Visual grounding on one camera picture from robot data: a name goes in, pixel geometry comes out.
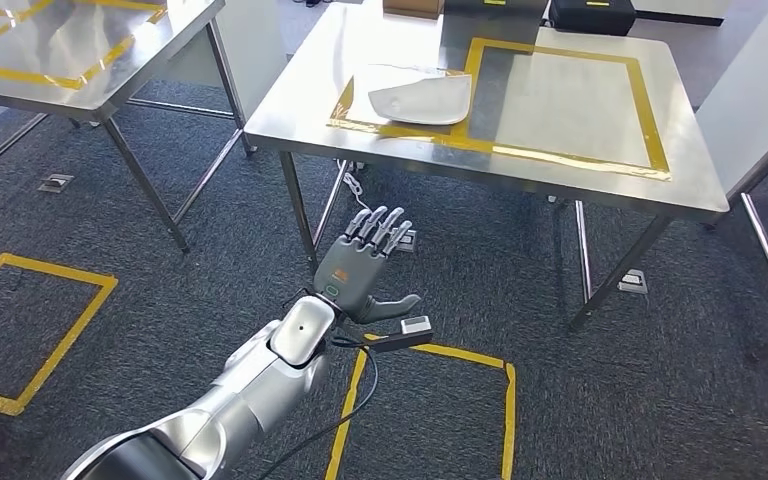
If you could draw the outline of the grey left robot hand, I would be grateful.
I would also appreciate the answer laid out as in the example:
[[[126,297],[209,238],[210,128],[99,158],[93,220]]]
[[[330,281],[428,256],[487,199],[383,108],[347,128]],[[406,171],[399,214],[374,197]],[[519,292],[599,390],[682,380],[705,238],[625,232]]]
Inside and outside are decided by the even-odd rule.
[[[315,292],[356,324],[371,324],[408,314],[420,301],[408,294],[395,301],[379,301],[373,287],[398,242],[412,227],[399,218],[401,207],[364,208],[334,241],[314,274]]]

